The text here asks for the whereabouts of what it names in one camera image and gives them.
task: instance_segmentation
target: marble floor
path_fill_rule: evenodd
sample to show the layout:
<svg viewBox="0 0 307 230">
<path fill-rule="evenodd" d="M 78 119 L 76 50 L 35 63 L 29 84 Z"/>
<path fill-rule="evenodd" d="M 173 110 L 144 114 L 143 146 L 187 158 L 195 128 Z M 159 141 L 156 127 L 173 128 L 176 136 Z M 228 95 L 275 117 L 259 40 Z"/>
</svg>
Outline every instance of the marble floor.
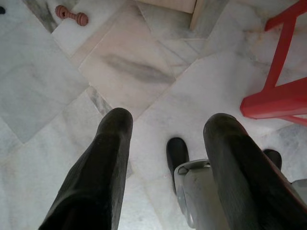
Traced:
<svg viewBox="0 0 307 230">
<path fill-rule="evenodd" d="M 307 128 L 251 120 L 242 99 L 266 80 L 280 27 L 268 18 L 294 0 L 219 0 L 190 15 L 133 0 L 0 0 L 0 228 L 35 229 L 69 168 L 115 107 L 134 118 L 119 230 L 188 230 L 173 194 L 165 146 L 184 138 L 190 159 L 206 158 L 202 129 L 229 113 L 258 145 L 278 150 L 292 182 L 307 178 Z M 85 12 L 61 21 L 54 7 Z M 307 75 L 307 14 L 278 84 Z"/>
</svg>

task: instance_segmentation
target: red chair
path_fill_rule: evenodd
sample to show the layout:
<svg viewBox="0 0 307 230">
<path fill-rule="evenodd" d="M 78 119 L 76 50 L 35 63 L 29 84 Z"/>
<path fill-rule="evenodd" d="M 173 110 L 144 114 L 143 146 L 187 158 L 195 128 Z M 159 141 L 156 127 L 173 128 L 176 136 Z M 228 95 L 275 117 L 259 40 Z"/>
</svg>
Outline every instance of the red chair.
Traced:
<svg viewBox="0 0 307 230">
<path fill-rule="evenodd" d="M 296 18 L 305 12 L 307 0 L 300 0 L 267 21 L 265 31 L 283 24 L 282 33 L 263 90 L 242 101 L 240 110 L 243 116 L 280 118 L 307 126 L 307 119 L 294 116 L 307 114 L 307 77 L 276 86 L 291 44 Z"/>
</svg>

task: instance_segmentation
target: black boot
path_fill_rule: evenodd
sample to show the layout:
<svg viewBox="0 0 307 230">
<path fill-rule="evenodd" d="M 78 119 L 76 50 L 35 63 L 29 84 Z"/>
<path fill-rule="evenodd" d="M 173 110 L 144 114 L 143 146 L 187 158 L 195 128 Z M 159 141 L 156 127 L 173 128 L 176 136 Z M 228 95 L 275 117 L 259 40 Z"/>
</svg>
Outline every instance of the black boot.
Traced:
<svg viewBox="0 0 307 230">
<path fill-rule="evenodd" d="M 0 6 L 0 14 L 5 14 L 5 9 L 2 6 Z"/>
<path fill-rule="evenodd" d="M 173 178 L 173 189 L 176 193 L 174 171 L 179 165 L 189 161 L 189 152 L 186 143 L 181 138 L 172 138 L 166 146 L 167 165 Z"/>
<path fill-rule="evenodd" d="M 276 165 L 279 170 L 282 169 L 282 157 L 279 152 L 272 149 L 265 149 L 263 153 Z"/>
</svg>

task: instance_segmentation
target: black shoe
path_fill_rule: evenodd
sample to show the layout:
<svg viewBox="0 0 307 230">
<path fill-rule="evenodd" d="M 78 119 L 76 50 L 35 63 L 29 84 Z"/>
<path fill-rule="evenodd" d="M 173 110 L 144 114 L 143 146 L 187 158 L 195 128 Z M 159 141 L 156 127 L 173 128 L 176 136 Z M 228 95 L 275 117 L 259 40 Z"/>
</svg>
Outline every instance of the black shoe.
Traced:
<svg viewBox="0 0 307 230">
<path fill-rule="evenodd" d="M 265 149 L 263 153 L 276 165 L 279 170 L 282 169 L 282 157 L 279 152 L 272 149 Z"/>
<path fill-rule="evenodd" d="M 0 14 L 5 14 L 5 9 L 2 6 L 0 6 Z"/>
<path fill-rule="evenodd" d="M 167 165 L 173 178 L 173 189 L 176 193 L 174 171 L 179 165 L 189 161 L 189 152 L 186 143 L 181 138 L 172 138 L 166 146 Z"/>
</svg>

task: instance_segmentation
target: black rubber boot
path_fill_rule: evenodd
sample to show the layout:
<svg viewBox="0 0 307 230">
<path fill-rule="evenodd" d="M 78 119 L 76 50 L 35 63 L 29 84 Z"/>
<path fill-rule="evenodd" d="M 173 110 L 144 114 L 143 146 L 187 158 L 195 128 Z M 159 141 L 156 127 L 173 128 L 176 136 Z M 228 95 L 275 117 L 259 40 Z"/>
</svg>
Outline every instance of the black rubber boot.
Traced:
<svg viewBox="0 0 307 230">
<path fill-rule="evenodd" d="M 166 146 L 167 165 L 173 178 L 173 189 L 176 193 L 174 171 L 179 165 L 189 161 L 189 152 L 186 143 L 181 138 L 172 138 Z"/>
<path fill-rule="evenodd" d="M 279 152 L 272 149 L 265 149 L 263 153 L 276 165 L 279 170 L 282 169 L 282 156 Z"/>
<path fill-rule="evenodd" d="M 0 14 L 5 14 L 5 9 L 2 6 L 0 6 Z"/>
</svg>

